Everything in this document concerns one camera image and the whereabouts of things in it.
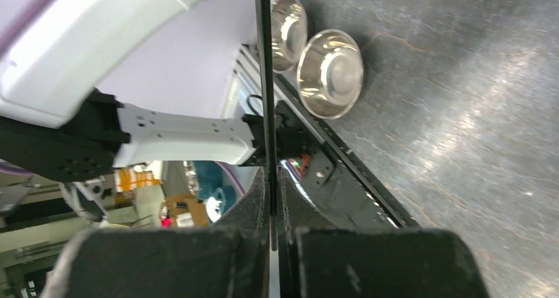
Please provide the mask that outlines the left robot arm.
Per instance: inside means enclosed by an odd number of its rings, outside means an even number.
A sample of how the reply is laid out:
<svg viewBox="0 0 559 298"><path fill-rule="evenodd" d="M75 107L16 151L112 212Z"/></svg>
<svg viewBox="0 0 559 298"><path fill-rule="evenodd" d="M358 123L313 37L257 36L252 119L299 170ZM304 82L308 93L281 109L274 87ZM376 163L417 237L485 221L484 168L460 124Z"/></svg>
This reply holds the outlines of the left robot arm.
<svg viewBox="0 0 559 298"><path fill-rule="evenodd" d="M81 182L155 160L269 166L300 140L221 119L239 46L272 0L1 0L1 160Z"/></svg>

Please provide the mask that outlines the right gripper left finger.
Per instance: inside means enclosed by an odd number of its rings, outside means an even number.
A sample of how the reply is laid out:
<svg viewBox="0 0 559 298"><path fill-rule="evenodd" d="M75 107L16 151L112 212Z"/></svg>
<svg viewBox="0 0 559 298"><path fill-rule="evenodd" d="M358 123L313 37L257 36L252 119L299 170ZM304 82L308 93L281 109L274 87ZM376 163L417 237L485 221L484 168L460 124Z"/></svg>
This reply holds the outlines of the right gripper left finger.
<svg viewBox="0 0 559 298"><path fill-rule="evenodd" d="M266 297L264 171L209 227L83 231L63 248L43 297Z"/></svg>

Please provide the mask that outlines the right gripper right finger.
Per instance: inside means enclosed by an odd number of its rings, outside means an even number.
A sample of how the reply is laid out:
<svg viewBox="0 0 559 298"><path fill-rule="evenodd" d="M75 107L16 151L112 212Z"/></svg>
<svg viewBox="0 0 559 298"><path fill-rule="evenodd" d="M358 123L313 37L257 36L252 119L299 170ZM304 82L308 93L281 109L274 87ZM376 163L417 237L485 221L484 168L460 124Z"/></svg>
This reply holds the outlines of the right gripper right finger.
<svg viewBox="0 0 559 298"><path fill-rule="evenodd" d="M340 229L278 175L280 297L488 297L465 242L444 229Z"/></svg>

